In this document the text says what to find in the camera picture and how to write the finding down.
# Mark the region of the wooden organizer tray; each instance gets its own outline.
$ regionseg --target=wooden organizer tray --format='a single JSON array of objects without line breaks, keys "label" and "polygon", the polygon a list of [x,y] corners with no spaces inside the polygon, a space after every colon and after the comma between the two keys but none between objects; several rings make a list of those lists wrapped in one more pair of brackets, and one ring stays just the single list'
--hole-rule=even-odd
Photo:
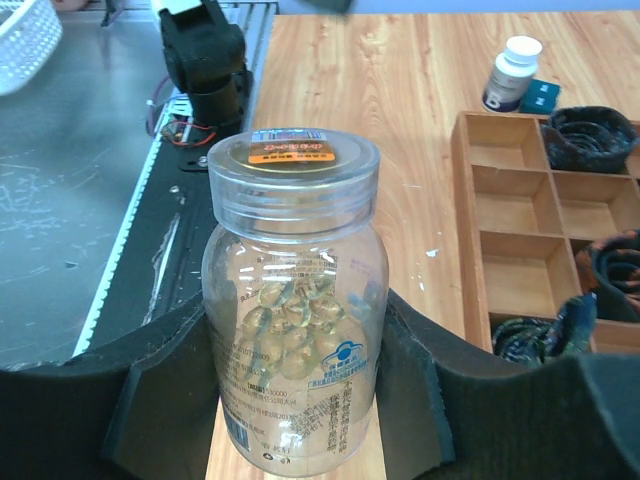
[{"label": "wooden organizer tray", "polygon": [[[545,120],[462,112],[451,137],[466,338],[489,352],[506,319],[551,321],[580,294],[575,253],[640,228],[640,148],[620,175],[551,170]],[[640,354],[640,324],[598,320],[591,349]]]}]

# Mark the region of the orange label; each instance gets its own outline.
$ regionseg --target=orange label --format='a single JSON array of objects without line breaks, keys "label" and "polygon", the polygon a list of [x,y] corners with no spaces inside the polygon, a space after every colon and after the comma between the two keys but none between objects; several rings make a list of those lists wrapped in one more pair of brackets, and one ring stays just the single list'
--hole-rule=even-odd
[{"label": "orange label", "polygon": [[316,130],[256,130],[249,163],[332,162],[336,159],[327,137]]}]

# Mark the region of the clear plastic bottle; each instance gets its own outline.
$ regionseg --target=clear plastic bottle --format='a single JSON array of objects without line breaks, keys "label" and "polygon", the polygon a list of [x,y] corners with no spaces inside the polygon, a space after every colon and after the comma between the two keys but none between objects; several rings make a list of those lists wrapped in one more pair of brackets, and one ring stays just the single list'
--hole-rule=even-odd
[{"label": "clear plastic bottle", "polygon": [[493,112],[513,112],[527,93],[533,76],[538,71],[538,56],[542,44],[535,38],[511,37],[496,57],[482,104]]},{"label": "clear plastic bottle", "polygon": [[285,129],[225,139],[208,162],[220,225],[203,295],[229,434],[267,472],[329,471],[363,442],[373,403],[388,290],[370,225],[379,152]]}]

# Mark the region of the red wire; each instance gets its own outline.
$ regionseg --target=red wire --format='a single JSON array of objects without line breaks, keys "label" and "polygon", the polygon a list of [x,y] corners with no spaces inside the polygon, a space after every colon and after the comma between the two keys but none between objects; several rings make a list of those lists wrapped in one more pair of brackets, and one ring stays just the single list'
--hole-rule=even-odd
[{"label": "red wire", "polygon": [[[180,120],[172,120],[171,122],[167,123],[164,126],[163,130],[169,127],[170,125],[185,125],[185,126],[190,126],[191,128],[196,128],[198,130],[203,130],[203,131],[211,130],[211,127],[202,127],[200,125],[196,125],[195,123],[183,122]],[[204,140],[200,140],[199,142],[196,142],[196,143],[176,142],[171,136],[166,135],[165,133],[163,133],[163,136],[165,138],[168,138],[171,141],[171,143],[173,143],[178,147],[201,147],[209,143],[211,140],[213,140],[216,136],[216,132],[215,131],[211,132],[211,134],[207,138],[205,138]]]}]

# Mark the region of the white pill bottle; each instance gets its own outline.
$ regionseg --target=white pill bottle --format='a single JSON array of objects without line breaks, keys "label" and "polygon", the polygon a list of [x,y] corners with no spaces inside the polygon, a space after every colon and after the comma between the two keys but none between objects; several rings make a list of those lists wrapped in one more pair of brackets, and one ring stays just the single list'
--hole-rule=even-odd
[{"label": "white pill bottle", "polygon": [[542,44],[535,38],[520,35],[507,40],[482,95],[483,106],[492,112],[517,110],[538,71],[541,52]]}]

